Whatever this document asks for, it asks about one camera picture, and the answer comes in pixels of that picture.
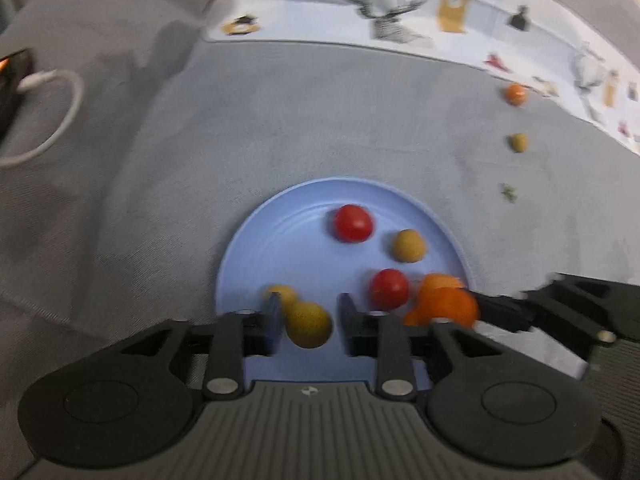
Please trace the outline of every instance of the black electronic device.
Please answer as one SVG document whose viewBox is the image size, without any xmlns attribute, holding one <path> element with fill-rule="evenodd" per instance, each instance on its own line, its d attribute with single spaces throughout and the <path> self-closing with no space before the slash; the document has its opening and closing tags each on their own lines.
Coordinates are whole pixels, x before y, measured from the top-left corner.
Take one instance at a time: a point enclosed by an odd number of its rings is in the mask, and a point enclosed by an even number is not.
<svg viewBox="0 0 640 480">
<path fill-rule="evenodd" d="M 33 72 L 33 57 L 29 50 L 20 50 L 0 59 L 0 141 L 20 107 L 22 95 L 18 85 Z"/>
<path fill-rule="evenodd" d="M 347 353 L 374 386 L 255 381 L 282 329 L 262 310 L 167 321 L 30 386 L 24 480 L 638 480 L 640 287 L 560 275 L 524 299 L 475 293 L 481 319 L 539 327 L 590 363 L 581 381 L 455 323 L 405 327 L 338 298 Z M 185 386 L 207 354 L 202 388 Z M 418 391 L 412 359 L 433 386 Z"/>
</svg>

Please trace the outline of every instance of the red ball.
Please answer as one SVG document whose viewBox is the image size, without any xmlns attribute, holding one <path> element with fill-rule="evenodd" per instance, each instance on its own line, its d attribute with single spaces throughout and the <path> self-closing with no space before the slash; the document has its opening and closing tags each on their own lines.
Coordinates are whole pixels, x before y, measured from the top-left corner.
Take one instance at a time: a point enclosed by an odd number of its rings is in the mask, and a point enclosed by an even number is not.
<svg viewBox="0 0 640 480">
<path fill-rule="evenodd" d="M 335 234 L 343 242 L 357 244 L 373 232 L 373 218 L 360 206 L 347 204 L 338 209 L 334 218 Z"/>
<path fill-rule="evenodd" d="M 380 270 L 369 284 L 371 303 L 380 310 L 393 310 L 409 301 L 409 280 L 397 269 Z"/>
</svg>

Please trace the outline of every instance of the orange fruit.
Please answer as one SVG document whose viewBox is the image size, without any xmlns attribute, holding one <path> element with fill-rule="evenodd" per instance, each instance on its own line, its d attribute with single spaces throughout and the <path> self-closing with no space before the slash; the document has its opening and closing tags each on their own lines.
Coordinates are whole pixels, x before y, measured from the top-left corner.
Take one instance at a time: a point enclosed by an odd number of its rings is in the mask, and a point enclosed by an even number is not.
<svg viewBox="0 0 640 480">
<path fill-rule="evenodd" d="M 450 274 L 432 272 L 431 274 L 427 274 L 420 284 L 420 290 L 418 291 L 418 302 L 421 300 L 423 295 L 430 290 L 443 288 L 444 286 L 450 286 L 451 288 L 463 288 L 465 284 L 455 276 L 451 276 Z"/>
<path fill-rule="evenodd" d="M 521 106 L 527 101 L 527 90 L 518 83 L 512 83 L 504 91 L 504 98 L 513 106 Z"/>
<path fill-rule="evenodd" d="M 427 291 L 414 310 L 404 316 L 404 324 L 424 326 L 434 317 L 446 317 L 471 328 L 479 317 L 476 298 L 463 288 L 444 286 Z"/>
</svg>

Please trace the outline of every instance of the blue plate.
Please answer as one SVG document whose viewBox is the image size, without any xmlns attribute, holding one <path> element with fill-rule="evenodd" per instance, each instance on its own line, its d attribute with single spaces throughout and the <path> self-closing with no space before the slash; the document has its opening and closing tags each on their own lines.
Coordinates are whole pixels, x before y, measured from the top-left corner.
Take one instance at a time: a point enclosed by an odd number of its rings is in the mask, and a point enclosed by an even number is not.
<svg viewBox="0 0 640 480">
<path fill-rule="evenodd" d="M 365 207 L 374 218 L 375 231 L 364 243 L 341 243 L 332 234 L 334 212 L 349 203 Z M 427 241 L 429 251 L 421 262 L 399 264 L 390 256 L 393 236 L 402 229 L 416 229 Z M 325 345 L 311 350 L 299 348 L 284 335 L 276 355 L 245 359 L 246 380 L 372 384 L 374 360 L 344 352 L 336 300 L 348 292 L 361 310 L 370 309 L 369 280 L 389 267 L 402 270 L 414 284 L 428 272 L 446 272 L 472 286 L 453 236 L 424 204 L 390 186 L 357 178 L 324 178 L 290 187 L 267 200 L 244 221 L 226 248 L 216 283 L 216 312 L 257 310 L 268 286 L 290 285 L 302 300 L 329 311 L 334 333 Z M 396 312 L 403 314 L 409 307 Z M 425 380 L 424 370 L 419 370 L 418 387 L 425 387 Z"/>
</svg>

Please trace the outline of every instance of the gray fabric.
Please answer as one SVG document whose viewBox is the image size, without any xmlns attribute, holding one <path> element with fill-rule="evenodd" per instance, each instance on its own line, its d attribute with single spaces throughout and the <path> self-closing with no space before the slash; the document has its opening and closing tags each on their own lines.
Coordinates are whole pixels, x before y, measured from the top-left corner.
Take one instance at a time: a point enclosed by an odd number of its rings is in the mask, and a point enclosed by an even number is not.
<svg viewBox="0 0 640 480">
<path fill-rule="evenodd" d="M 550 101 L 512 108 L 485 73 L 387 52 L 200 43 L 197 25 L 162 0 L 33 0 L 0 37 L 88 89 L 55 147 L 0 173 L 0 478 L 30 459 L 15 418 L 27 384 L 166 317 L 210 319 L 234 230 L 309 178 L 423 200 L 488 294 L 551 270 L 639 282 L 639 160 Z M 56 126 L 62 88 L 29 96 L 5 151 Z M 519 131 L 531 149 L 513 155 Z"/>
</svg>

